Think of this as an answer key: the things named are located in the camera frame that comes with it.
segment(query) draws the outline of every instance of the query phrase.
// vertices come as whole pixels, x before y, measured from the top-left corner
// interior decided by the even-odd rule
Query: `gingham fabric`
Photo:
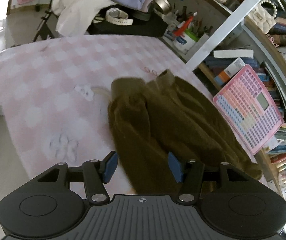
[[[199,79],[156,38],[90,35],[1,52],[0,105],[28,176],[33,178],[58,162],[80,166],[87,160],[102,160],[114,150],[108,97],[91,88],[110,90],[112,81],[124,76],[150,81],[166,69],[212,100]],[[121,165],[106,189],[111,196],[130,192]]]

